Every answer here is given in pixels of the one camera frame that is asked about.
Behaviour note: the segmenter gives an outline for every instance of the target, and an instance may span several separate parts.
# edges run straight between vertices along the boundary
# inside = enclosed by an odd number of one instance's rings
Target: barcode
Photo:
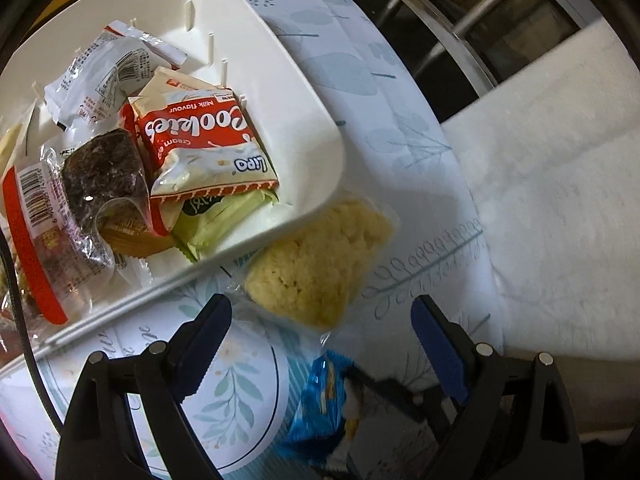
[[[53,209],[44,189],[42,170],[34,168],[20,175],[20,187],[31,227],[53,220]]]
[[[118,79],[120,81],[126,81],[128,79],[139,79],[139,66],[140,64],[138,63],[138,53],[129,52],[126,56],[121,58],[119,62],[116,63],[116,67],[118,68]]]
[[[115,260],[115,264],[118,269],[124,269],[127,267],[127,261],[124,259],[123,254],[114,252],[113,259]]]

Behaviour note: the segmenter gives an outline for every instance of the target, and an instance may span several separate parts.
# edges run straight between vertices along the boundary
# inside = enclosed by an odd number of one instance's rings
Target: blue gripper pad
[[[460,404],[465,404],[469,396],[466,384],[467,364],[446,331],[450,333],[456,332],[456,328],[459,329],[468,339],[469,345],[472,345],[471,339],[466,336],[461,326],[450,323],[445,318],[430,296],[419,296],[414,300],[411,306],[411,324],[436,372],[444,394]],[[468,354],[470,348],[460,350],[462,354]]]
[[[231,302],[223,294],[214,294],[196,319],[183,323],[171,338],[167,365],[177,402],[198,390],[230,325]]]

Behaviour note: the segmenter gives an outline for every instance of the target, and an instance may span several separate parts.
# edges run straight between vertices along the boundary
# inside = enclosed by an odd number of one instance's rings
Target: green snack wrapper
[[[204,249],[215,246],[239,221],[265,202],[276,201],[275,194],[263,189],[187,200],[172,231],[176,247],[195,262]]]

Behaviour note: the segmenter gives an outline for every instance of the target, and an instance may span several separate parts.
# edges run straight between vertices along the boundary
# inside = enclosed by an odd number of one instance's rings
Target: white plastic tray
[[[192,280],[211,266],[258,248],[323,206],[344,170],[338,128],[289,54],[244,0],[79,0],[33,34],[0,76],[0,115],[15,123],[40,87],[57,78],[78,48],[87,47],[113,20],[129,22],[185,51],[182,71],[226,84],[246,97],[246,110],[278,174],[280,202],[249,216],[215,254],[190,264],[176,249],[149,259],[150,288],[132,290],[124,282],[94,303],[89,316],[46,338],[35,351],[42,357],[124,312]],[[40,104],[37,150],[59,130]],[[23,366],[19,358],[0,377]]]

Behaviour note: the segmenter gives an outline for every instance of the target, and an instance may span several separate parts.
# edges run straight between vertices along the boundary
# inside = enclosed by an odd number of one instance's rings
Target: metal screw
[[[491,348],[491,345],[488,345],[487,343],[478,343],[476,345],[476,352],[478,352],[480,355],[483,355],[484,357],[489,357],[492,353],[494,353],[494,349]]]
[[[542,352],[539,356],[538,359],[540,359],[540,362],[545,365],[545,366],[550,366],[554,363],[554,358],[551,354],[548,354],[546,352]]]
[[[164,341],[154,341],[149,345],[149,353],[153,355],[161,354],[166,350],[166,343]]]
[[[100,361],[102,361],[102,352],[93,352],[91,355],[89,355],[89,362],[92,365],[95,365],[96,363],[99,363]]]

